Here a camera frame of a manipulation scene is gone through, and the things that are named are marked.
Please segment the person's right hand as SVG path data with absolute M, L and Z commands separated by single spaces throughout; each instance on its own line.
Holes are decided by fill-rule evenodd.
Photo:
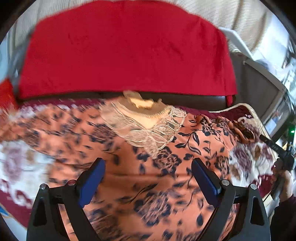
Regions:
M 283 168 L 280 158 L 274 163 L 271 183 L 273 187 L 270 194 L 274 201 L 284 202 L 293 196 L 292 173 Z

